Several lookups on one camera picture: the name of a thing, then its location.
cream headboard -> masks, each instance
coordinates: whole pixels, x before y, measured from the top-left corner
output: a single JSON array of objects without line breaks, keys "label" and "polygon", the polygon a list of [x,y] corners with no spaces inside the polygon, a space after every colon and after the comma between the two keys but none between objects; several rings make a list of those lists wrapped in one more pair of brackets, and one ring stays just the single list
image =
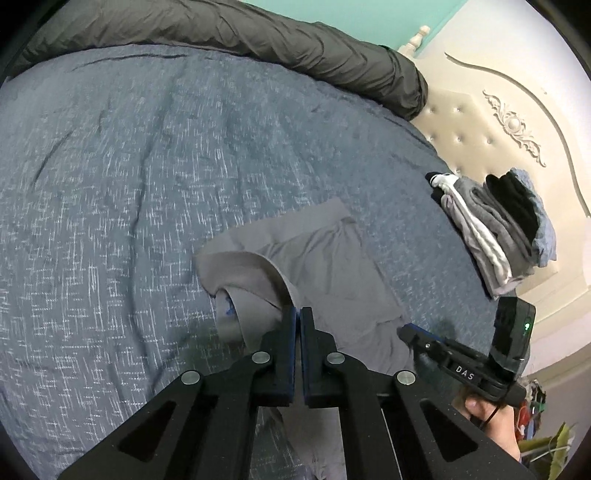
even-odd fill
[{"label": "cream headboard", "polygon": [[[399,51],[412,58],[423,32]],[[412,60],[429,85],[413,124],[450,169],[484,181],[489,173],[522,168],[544,201],[558,260],[536,268],[517,289],[536,306],[534,337],[580,318],[578,310],[591,311],[583,274],[591,189],[567,119],[534,80],[500,59],[449,49],[441,58]]]}]

teal wall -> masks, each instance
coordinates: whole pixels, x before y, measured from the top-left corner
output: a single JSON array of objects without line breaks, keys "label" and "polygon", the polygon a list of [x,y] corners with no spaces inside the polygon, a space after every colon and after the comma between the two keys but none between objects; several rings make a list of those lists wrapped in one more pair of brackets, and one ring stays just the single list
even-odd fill
[{"label": "teal wall", "polygon": [[397,49],[422,25],[431,27],[429,37],[432,37],[466,1],[247,0],[247,3],[297,20],[320,21],[359,40]]}]

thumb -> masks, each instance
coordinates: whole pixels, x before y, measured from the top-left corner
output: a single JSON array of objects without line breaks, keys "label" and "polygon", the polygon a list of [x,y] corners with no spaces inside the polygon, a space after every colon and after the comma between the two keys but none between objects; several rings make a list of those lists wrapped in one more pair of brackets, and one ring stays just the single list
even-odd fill
[{"label": "thumb", "polygon": [[466,410],[470,415],[484,421],[495,411],[495,406],[482,398],[468,397],[466,399]]}]

black cable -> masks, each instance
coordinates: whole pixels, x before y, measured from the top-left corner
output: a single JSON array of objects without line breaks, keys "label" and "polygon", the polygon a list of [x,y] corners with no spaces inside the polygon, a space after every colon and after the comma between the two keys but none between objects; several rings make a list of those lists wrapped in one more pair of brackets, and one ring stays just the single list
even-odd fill
[{"label": "black cable", "polygon": [[501,405],[497,405],[495,410],[491,413],[491,416],[488,417],[483,423],[482,425],[480,425],[480,429],[484,430],[486,428],[486,426],[489,424],[489,422],[492,420],[492,418],[496,415],[496,412],[499,411],[499,409],[501,408]]}]

human hand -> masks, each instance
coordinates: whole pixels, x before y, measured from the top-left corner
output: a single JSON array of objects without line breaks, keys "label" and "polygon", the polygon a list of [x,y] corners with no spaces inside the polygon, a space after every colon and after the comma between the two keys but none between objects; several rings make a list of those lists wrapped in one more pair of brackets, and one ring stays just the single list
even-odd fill
[{"label": "human hand", "polygon": [[[470,416],[486,421],[495,411],[496,406],[478,395],[463,395],[456,397],[453,406],[464,417],[470,420]],[[515,438],[515,411],[513,407],[505,405],[495,413],[484,428],[484,433],[499,447],[519,461],[521,452]]]}]

